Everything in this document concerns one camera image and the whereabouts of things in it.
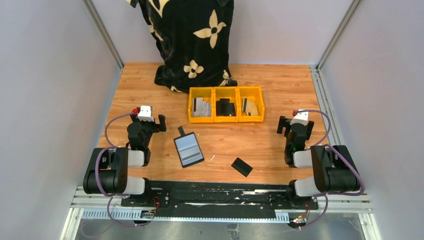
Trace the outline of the black credit card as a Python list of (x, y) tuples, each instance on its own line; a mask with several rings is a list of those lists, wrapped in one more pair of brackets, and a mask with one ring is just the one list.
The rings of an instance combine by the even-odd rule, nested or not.
[(237, 170), (240, 174), (242, 174), (244, 177), (247, 177), (251, 171), (253, 170), (253, 167), (247, 164), (245, 161), (243, 161), (241, 158), (237, 157), (234, 162), (231, 164), (231, 167)]

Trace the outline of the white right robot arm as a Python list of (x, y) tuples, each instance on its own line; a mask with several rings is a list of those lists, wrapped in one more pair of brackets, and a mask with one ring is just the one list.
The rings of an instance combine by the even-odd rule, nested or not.
[(346, 194), (361, 190), (359, 173), (345, 145), (306, 146), (313, 121), (305, 112), (294, 118), (279, 118), (277, 133), (286, 138), (284, 161), (291, 168), (311, 168), (312, 176), (291, 180), (283, 196), (286, 204), (298, 209), (306, 201), (320, 194)]

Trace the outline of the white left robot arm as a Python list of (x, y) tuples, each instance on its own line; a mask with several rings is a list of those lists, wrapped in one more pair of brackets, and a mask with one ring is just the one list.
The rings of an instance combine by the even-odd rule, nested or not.
[(127, 127), (128, 142), (124, 147), (108, 146), (94, 148), (84, 174), (82, 187), (86, 194), (102, 194), (106, 197), (127, 197), (142, 207), (149, 206), (155, 196), (149, 180), (145, 177), (131, 177), (131, 167), (145, 167), (149, 164), (149, 144), (153, 134), (165, 132), (166, 116), (142, 120), (131, 114), (132, 123)]

